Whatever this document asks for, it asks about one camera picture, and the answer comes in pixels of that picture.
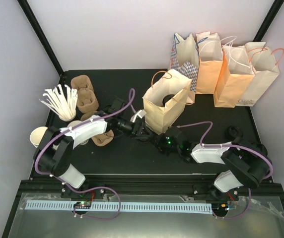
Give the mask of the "cream paper bag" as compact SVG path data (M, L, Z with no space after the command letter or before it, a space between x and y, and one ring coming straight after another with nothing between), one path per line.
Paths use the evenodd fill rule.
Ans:
M164 75L155 81L145 92L143 108L146 111L145 123L156 134L164 133L182 114L186 105L195 102L195 92L190 90L191 79L178 71L171 69L164 71ZM162 100L166 95L174 94L165 107Z

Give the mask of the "black paper cup with lid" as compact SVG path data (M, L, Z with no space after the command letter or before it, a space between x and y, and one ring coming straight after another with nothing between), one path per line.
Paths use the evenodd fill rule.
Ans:
M152 136L146 136L146 135L143 135L143 136L139 136L137 138L135 138L135 140L139 143L139 144L148 144L152 139Z

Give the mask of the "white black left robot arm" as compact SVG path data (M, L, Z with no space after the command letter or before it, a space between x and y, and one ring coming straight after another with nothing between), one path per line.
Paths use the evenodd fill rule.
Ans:
M78 145L106 132L119 131L132 139L147 142L153 136L144 122L146 112L139 110L130 120L122 118L123 112L130 107L116 99L112 105L92 115L89 119L72 127L46 129L35 151L35 171L50 175L72 186L72 192L79 198L89 194L90 186L85 176L71 164L71 154Z

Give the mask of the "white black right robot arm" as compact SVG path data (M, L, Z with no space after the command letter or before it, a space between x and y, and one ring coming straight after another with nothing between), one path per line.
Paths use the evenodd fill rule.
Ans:
M211 163L226 166L208 187L213 200L222 199L230 190L245 186L258 188L263 179L272 175L272 162L267 153L242 137L223 144L190 142L179 127L171 127L156 136L152 144L165 155L178 154L187 163Z

